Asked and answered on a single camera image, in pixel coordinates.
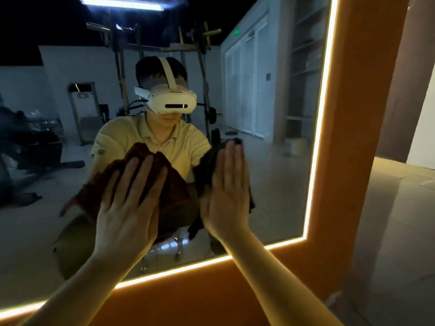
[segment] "ceiling light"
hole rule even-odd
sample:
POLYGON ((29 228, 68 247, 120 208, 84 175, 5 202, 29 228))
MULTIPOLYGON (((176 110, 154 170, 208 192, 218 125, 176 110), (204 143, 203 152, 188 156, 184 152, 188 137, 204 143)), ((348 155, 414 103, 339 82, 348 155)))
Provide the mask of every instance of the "ceiling light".
POLYGON ((163 11, 163 5, 157 3, 125 1, 125 0, 81 0, 86 5, 97 5, 100 7, 114 7, 139 10, 163 11))

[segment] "vr headset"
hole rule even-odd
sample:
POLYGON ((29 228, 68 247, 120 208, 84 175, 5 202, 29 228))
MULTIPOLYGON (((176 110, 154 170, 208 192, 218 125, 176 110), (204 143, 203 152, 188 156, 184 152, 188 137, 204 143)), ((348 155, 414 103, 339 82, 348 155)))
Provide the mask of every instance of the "vr headset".
POLYGON ((186 87, 177 85, 166 58, 159 59, 163 65, 167 85, 154 86, 151 90, 135 87, 134 92, 146 108, 154 113, 192 113, 196 107, 196 94, 186 87))

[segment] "polo shirt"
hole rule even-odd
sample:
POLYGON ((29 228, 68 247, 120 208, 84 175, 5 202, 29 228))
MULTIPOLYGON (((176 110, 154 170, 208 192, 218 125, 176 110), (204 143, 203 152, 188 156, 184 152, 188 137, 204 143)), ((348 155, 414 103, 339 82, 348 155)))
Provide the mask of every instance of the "polo shirt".
POLYGON ((179 120, 171 138, 159 144, 151 133, 146 114, 117 117, 106 123, 97 134, 91 155, 104 154, 106 159, 123 159, 134 143, 146 143, 151 152, 161 152, 186 180, 192 166, 210 149, 204 134, 194 125, 179 120))

